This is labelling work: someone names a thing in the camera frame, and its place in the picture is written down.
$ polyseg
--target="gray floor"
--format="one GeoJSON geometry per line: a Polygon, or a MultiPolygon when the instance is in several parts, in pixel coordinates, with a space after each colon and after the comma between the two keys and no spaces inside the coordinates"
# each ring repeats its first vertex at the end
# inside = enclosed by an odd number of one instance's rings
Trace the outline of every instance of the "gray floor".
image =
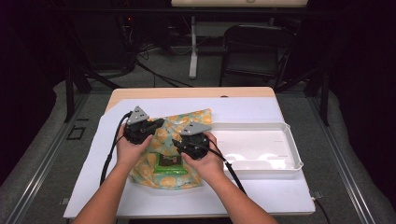
{"type": "MultiPolygon", "coordinates": [[[[195,80],[189,79],[189,54],[170,54],[155,49],[149,53],[148,60],[140,61],[163,76],[196,87],[218,85],[220,56],[217,53],[200,51],[198,78],[195,80]]],[[[111,80],[122,87],[154,87],[153,76],[140,67],[127,76],[111,80]]],[[[0,223],[65,223],[66,205],[61,201],[71,196],[111,94],[103,84],[95,80],[90,82],[92,93],[77,92],[77,113],[67,124],[63,123],[66,111],[64,82],[55,87],[58,98],[49,119],[0,188],[0,223]],[[73,140],[76,132],[69,136],[73,128],[84,129],[80,140],[73,140]]],[[[264,84],[257,79],[237,77],[227,77],[224,83],[225,86],[264,84]]],[[[156,78],[155,87],[169,85],[156,78]]],[[[374,186],[348,143],[336,97],[331,93],[331,125],[324,127],[318,118],[317,99],[305,98],[303,87],[304,83],[276,97],[299,148],[308,186],[324,195],[319,201],[332,223],[394,223],[396,215],[388,199],[374,186]]],[[[276,218],[279,223],[326,223],[320,209],[309,217],[276,218]]]]}

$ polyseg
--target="black cable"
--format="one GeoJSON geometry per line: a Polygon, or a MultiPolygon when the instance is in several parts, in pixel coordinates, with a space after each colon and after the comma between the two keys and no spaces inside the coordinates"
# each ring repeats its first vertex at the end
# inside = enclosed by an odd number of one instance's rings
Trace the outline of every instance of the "black cable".
{"type": "Polygon", "coordinates": [[[323,215],[326,217],[326,221],[328,224],[331,224],[329,217],[327,216],[326,211],[324,210],[323,206],[321,205],[321,203],[318,201],[318,199],[315,199],[314,202],[320,207],[320,209],[323,212],[323,215]]]}
{"type": "Polygon", "coordinates": [[[117,139],[117,136],[119,135],[119,131],[120,131],[121,124],[122,124],[122,122],[123,122],[125,119],[129,118],[129,117],[131,116],[131,114],[132,114],[132,112],[129,112],[128,114],[125,114],[125,115],[122,117],[122,119],[120,120],[119,126],[117,127],[116,134],[114,135],[113,145],[111,146],[110,152],[108,153],[107,159],[106,159],[106,161],[105,161],[105,165],[103,166],[102,175],[101,175],[101,178],[100,178],[100,185],[102,185],[103,182],[104,182],[105,179],[106,179],[107,168],[108,168],[108,165],[109,165],[110,162],[111,162],[111,159],[113,158],[114,147],[115,147],[116,144],[120,141],[120,139],[123,137],[123,136],[122,136],[122,137],[120,137],[119,139],[117,139]]]}
{"type": "Polygon", "coordinates": [[[236,185],[238,186],[238,188],[240,188],[240,189],[242,190],[242,192],[244,192],[245,194],[247,194],[247,193],[245,192],[244,187],[242,186],[241,181],[239,180],[238,176],[236,175],[235,171],[233,170],[232,165],[222,156],[221,151],[220,151],[220,149],[218,148],[218,146],[217,146],[213,141],[211,141],[210,139],[209,139],[209,141],[210,141],[211,143],[213,143],[213,145],[216,147],[216,149],[217,149],[219,152],[213,150],[212,148],[203,147],[203,146],[198,145],[198,144],[194,144],[194,143],[190,143],[190,142],[187,143],[187,144],[188,144],[188,145],[191,145],[191,146],[194,146],[194,147],[199,147],[199,148],[203,148],[203,149],[205,149],[205,150],[208,150],[208,151],[212,152],[213,154],[215,154],[216,156],[218,156],[219,158],[221,158],[221,159],[224,161],[225,166],[227,166],[227,169],[228,169],[228,171],[230,172],[231,176],[233,177],[233,180],[235,181],[235,183],[236,183],[236,185]]]}
{"type": "Polygon", "coordinates": [[[176,83],[178,83],[178,84],[181,84],[181,85],[184,85],[184,86],[187,86],[187,87],[193,87],[192,85],[189,85],[189,84],[187,84],[187,83],[184,83],[184,82],[181,82],[181,81],[172,79],[172,78],[170,78],[170,77],[164,77],[164,76],[162,76],[162,75],[160,75],[160,74],[158,74],[158,73],[155,73],[154,71],[152,71],[151,69],[149,69],[148,67],[146,67],[145,65],[143,65],[141,62],[139,62],[137,59],[136,59],[136,64],[139,65],[140,67],[142,67],[143,69],[145,69],[146,71],[150,72],[150,73],[151,73],[152,75],[154,75],[155,77],[159,77],[159,78],[162,79],[164,82],[168,83],[169,85],[171,85],[171,86],[173,86],[173,87],[176,87],[176,88],[179,87],[177,84],[175,84],[175,83],[173,83],[173,82],[176,82],[176,83]]]}

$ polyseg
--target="person's right hand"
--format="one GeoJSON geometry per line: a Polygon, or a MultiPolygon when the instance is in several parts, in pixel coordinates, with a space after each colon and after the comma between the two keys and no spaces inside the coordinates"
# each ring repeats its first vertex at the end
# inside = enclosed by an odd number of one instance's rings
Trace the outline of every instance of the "person's right hand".
{"type": "MultiPolygon", "coordinates": [[[[217,139],[212,133],[205,132],[204,135],[211,141],[209,141],[209,147],[217,152],[219,152],[212,141],[216,144],[217,139]]],[[[181,153],[181,157],[183,160],[194,168],[198,175],[206,182],[211,182],[212,180],[216,180],[220,175],[224,174],[224,164],[223,161],[214,153],[207,152],[207,154],[198,161],[193,160],[186,153],[181,153]]]]}

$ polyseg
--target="white plastic container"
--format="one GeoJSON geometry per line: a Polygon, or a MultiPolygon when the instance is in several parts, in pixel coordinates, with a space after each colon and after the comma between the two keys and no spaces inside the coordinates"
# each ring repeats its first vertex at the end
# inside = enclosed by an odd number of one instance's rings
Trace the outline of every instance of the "white plastic container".
{"type": "Polygon", "coordinates": [[[241,179],[292,174],[303,167],[286,123],[212,123],[224,158],[241,179]]]}

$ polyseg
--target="black chair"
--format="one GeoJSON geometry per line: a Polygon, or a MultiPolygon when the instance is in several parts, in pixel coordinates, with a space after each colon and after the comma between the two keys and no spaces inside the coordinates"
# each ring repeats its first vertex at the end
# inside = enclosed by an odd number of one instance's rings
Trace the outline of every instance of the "black chair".
{"type": "Polygon", "coordinates": [[[294,33],[283,27],[230,27],[224,34],[219,86],[225,75],[262,77],[264,81],[274,79],[276,91],[294,42],[294,33]]]}

